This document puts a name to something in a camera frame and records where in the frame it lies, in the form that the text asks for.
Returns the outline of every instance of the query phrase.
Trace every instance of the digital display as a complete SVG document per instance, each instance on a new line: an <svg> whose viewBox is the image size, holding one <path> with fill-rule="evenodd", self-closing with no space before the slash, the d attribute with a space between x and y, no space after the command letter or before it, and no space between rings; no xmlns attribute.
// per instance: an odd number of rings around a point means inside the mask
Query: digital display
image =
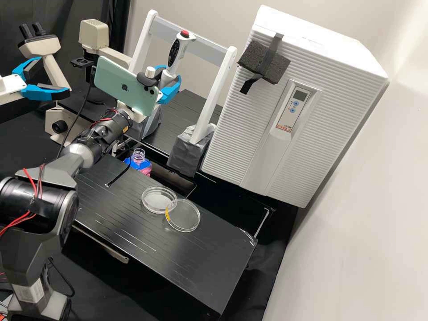
<svg viewBox="0 0 428 321"><path fill-rule="evenodd" d="M301 101L305 101L307 95L308 95L307 93L296 90L296 92L293 95L293 98Z"/></svg>

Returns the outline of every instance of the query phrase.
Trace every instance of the white wall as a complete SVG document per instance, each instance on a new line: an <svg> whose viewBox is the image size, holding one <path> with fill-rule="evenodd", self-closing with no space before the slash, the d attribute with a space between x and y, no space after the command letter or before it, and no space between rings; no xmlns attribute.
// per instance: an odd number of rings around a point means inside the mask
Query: white wall
<svg viewBox="0 0 428 321"><path fill-rule="evenodd" d="M408 23L413 50L391 52L403 65L292 237L263 321L428 319L428 21Z"/></svg>
<svg viewBox="0 0 428 321"><path fill-rule="evenodd" d="M413 14L412 6L417 0L162 0L150 2L132 0L128 20L125 53L132 55L150 9L184 28L211 39L223 46L234 45L238 57L243 52L248 34L260 5L295 15L302 19L332 29L361 41L379 59L388 74L394 73L401 63L390 63L386 48L394 48L397 30ZM153 41L147 63L165 64L171 44ZM217 67L193 56L186 55L179 68L183 76L183 89L206 97L217 73ZM230 73L219 103L226 98L235 69Z"/></svg>

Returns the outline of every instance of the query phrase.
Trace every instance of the yellow tape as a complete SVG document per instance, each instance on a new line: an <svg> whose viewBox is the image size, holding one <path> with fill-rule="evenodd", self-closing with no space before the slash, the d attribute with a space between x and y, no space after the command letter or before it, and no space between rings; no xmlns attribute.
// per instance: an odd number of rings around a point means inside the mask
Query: yellow tape
<svg viewBox="0 0 428 321"><path fill-rule="evenodd" d="M165 216L168 222L171 221L171 218L169 217L169 214L168 214L168 207L165 208Z"/></svg>

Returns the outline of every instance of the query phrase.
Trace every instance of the black knob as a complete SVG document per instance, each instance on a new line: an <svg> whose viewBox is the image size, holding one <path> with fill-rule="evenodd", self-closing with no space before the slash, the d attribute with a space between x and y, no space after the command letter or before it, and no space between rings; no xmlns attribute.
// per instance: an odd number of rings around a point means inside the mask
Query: black knob
<svg viewBox="0 0 428 321"><path fill-rule="evenodd" d="M58 120L52 124L52 129L57 134L61 134L68 129L67 123L64 120Z"/></svg>
<svg viewBox="0 0 428 321"><path fill-rule="evenodd" d="M47 32L43 30L40 22L33 23L33 29L36 32L36 36L44 36L47 34Z"/></svg>
<svg viewBox="0 0 428 321"><path fill-rule="evenodd" d="M21 24L19 26L19 30L21 31L21 34L24 36L24 39L29 39L33 37L33 34L30 31L30 28L27 26L27 24Z"/></svg>

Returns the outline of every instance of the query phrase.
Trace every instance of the ribbed white panel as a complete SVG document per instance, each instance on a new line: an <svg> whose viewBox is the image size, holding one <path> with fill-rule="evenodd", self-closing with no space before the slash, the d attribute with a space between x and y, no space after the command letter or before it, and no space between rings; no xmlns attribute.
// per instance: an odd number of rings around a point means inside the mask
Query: ribbed white panel
<svg viewBox="0 0 428 321"><path fill-rule="evenodd" d="M259 80L247 95L242 85L253 76L238 67L202 164L203 172L240 184L259 145L287 79L277 86Z"/></svg>
<svg viewBox="0 0 428 321"><path fill-rule="evenodd" d="M272 37L252 30L248 43L251 40L269 46ZM278 52L291 64L277 85L261 79L243 95L239 90L253 74L238 68L202 170L241 183L292 78L321 89L323 94L303 129L294 135L265 194L305 207L387 80L286 42Z"/></svg>

